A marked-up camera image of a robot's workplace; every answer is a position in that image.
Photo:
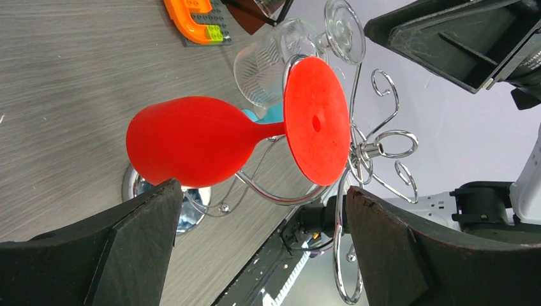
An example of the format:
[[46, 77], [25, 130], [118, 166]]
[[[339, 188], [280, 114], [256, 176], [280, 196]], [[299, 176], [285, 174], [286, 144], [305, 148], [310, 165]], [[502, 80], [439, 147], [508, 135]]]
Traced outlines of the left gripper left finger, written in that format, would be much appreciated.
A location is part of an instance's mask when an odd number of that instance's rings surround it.
[[183, 193], [171, 179], [25, 242], [1, 244], [2, 305], [159, 305]]

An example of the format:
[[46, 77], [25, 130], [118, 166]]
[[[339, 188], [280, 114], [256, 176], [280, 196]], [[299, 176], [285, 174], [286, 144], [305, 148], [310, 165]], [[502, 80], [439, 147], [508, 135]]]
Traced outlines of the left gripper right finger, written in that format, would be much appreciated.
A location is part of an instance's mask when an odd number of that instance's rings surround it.
[[365, 191], [346, 196], [370, 305], [539, 305], [540, 246], [476, 237]]

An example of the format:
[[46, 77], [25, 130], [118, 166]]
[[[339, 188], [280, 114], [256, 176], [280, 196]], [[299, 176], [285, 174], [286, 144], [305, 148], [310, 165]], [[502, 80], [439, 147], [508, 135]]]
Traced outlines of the small clear glass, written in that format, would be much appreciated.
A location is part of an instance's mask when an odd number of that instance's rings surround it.
[[326, 61], [333, 52], [350, 65], [364, 60], [366, 39], [353, 6], [348, 1], [327, 1], [323, 19], [325, 30], [319, 33], [300, 18], [288, 18], [237, 54], [235, 83], [250, 103], [269, 108], [282, 102], [286, 64], [295, 55]]

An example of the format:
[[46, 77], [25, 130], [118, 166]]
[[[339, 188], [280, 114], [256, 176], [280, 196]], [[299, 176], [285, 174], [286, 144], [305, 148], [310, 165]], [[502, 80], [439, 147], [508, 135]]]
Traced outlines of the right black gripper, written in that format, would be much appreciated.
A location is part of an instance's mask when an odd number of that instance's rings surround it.
[[536, 1], [415, 1], [369, 20], [364, 33], [470, 93], [505, 82], [518, 110], [540, 104]]

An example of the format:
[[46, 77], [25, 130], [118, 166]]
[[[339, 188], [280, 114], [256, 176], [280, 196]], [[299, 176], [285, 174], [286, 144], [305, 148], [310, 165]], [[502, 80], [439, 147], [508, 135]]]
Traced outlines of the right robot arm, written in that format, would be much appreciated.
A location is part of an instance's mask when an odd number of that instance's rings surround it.
[[[513, 86], [520, 110], [540, 104], [539, 1], [415, 1], [366, 25], [347, 1], [327, 1], [322, 40], [360, 68], [366, 40], [460, 88]], [[540, 241], [540, 145], [515, 182], [470, 182], [454, 191], [443, 223], [496, 241]]]

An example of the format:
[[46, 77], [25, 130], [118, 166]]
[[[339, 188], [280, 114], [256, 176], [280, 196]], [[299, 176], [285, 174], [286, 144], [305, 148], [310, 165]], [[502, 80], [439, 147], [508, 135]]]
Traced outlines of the blue wine glass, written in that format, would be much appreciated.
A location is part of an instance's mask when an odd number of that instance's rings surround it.
[[283, 104], [266, 107], [254, 106], [253, 109], [242, 109], [241, 112], [258, 124], [283, 122]]

